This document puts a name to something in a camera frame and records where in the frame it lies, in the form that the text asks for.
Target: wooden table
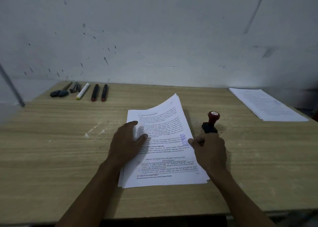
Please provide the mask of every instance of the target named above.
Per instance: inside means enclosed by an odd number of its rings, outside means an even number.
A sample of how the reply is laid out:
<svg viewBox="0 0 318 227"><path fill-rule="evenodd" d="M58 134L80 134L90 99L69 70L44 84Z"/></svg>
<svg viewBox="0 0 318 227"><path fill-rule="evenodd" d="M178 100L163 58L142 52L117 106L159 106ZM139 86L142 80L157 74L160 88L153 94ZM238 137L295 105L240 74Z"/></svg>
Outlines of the wooden table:
<svg viewBox="0 0 318 227"><path fill-rule="evenodd" d="M313 120L262 121L227 89L110 84L106 102L100 101L101 92L97 102L90 101L93 85L80 101L76 94L51 98L51 90L0 129L0 224L59 220L106 158L127 110L154 107L175 92L194 135L209 111L221 114L216 127L231 172L262 210L318 208L318 123ZM118 188L105 217L228 212L209 181Z"/></svg>

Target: person's right arm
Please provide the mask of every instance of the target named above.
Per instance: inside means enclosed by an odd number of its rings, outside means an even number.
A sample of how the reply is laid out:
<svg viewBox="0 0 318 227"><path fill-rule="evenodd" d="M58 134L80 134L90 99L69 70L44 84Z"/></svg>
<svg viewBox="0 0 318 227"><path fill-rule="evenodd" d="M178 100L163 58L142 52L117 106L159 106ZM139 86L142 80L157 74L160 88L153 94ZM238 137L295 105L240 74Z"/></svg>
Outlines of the person's right arm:
<svg viewBox="0 0 318 227"><path fill-rule="evenodd" d="M263 211L243 192L226 169L226 148L217 133L203 134L189 139L197 162L220 190L239 227L276 226Z"/></svg>

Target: person's left hand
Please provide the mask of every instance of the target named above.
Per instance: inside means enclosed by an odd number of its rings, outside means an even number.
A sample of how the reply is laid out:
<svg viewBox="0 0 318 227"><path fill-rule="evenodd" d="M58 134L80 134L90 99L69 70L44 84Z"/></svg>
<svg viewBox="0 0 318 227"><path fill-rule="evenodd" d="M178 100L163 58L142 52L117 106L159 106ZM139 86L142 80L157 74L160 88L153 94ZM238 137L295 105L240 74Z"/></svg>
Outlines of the person's left hand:
<svg viewBox="0 0 318 227"><path fill-rule="evenodd" d="M133 127L137 124L137 121L125 123L114 134L107 158L113 167L121 169L139 153L147 140L147 134L141 135L137 141L133 140Z"/></svg>

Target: printed document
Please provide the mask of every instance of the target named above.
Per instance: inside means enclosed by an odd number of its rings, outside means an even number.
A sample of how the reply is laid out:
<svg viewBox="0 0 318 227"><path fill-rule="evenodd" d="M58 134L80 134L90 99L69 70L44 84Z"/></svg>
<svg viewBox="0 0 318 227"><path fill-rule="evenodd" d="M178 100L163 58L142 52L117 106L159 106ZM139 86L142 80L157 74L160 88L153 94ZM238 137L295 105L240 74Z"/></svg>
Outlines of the printed document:
<svg viewBox="0 0 318 227"><path fill-rule="evenodd" d="M118 186L207 182L209 177L188 144L192 134L176 94L154 108L129 110L127 122L130 121L138 121L133 130L134 139L144 133L148 139L139 154L121 170Z"/></svg>
<svg viewBox="0 0 318 227"><path fill-rule="evenodd" d="M256 116L264 121L308 121L308 119L262 90L229 90L240 99Z"/></svg>

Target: forearm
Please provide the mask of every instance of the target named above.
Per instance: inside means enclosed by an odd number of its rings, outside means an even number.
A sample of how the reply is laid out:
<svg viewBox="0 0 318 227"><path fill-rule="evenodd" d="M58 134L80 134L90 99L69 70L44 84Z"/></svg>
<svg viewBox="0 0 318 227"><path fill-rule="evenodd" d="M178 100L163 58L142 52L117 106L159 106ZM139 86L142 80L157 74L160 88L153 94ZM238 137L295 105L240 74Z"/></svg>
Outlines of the forearm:
<svg viewBox="0 0 318 227"><path fill-rule="evenodd" d="M118 174L119 169L112 167L107 160L102 163L92 180L55 226L99 226L117 186Z"/></svg>
<svg viewBox="0 0 318 227"><path fill-rule="evenodd" d="M237 185L232 175L224 171L220 177L210 176L220 190L239 227L272 227L275 224Z"/></svg>

